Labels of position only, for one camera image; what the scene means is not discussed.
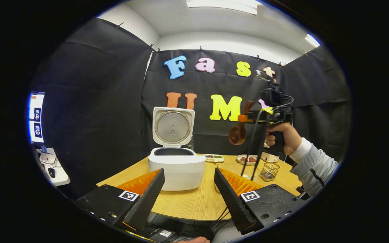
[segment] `person's arm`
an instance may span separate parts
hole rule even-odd
[[[267,144],[275,144],[275,136],[270,135],[272,131],[283,132],[284,152],[297,163],[291,169],[291,173],[298,176],[309,196],[317,194],[325,185],[338,163],[319,150],[305,138],[300,137],[298,132],[289,123],[281,123],[267,129]]]

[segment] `sleeve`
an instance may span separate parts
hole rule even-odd
[[[294,160],[295,156],[292,154],[291,158],[297,162],[297,165],[290,172],[298,176],[307,194],[314,196],[330,180],[338,163],[326,155],[324,151],[317,149],[313,143],[310,145],[305,155],[301,156],[300,154],[301,160]]]

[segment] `ceiling light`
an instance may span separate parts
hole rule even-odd
[[[310,44],[312,44],[314,47],[318,47],[320,46],[321,44],[315,39],[313,38],[313,36],[311,36],[310,34],[307,34],[307,36],[304,38],[305,40],[307,40]]]
[[[258,13],[258,1],[255,0],[185,0],[189,8],[224,8],[247,12],[256,15]]]

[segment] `white wall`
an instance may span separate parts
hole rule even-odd
[[[123,23],[122,28],[128,30],[135,36],[139,37],[145,43],[157,49],[157,42],[160,38],[159,34],[133,9],[125,4],[119,4],[112,9],[102,13],[97,18],[107,20],[116,25]]]
[[[290,63],[301,54],[280,44],[258,37],[229,32],[187,32],[162,36],[154,45],[157,50],[202,49],[229,51],[262,58],[274,63]]]

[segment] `hand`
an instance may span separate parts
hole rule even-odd
[[[188,241],[177,241],[176,243],[210,243],[211,241],[207,240],[205,237],[199,236],[198,238],[194,238],[193,240],[188,240]]]
[[[275,136],[270,135],[272,131],[281,131],[283,132],[284,138],[284,153],[287,155],[293,154],[294,151],[300,146],[303,139],[298,134],[298,132],[293,128],[290,123],[280,123],[274,126],[267,127],[267,136],[266,136],[266,144],[269,146],[273,146],[275,144]]]

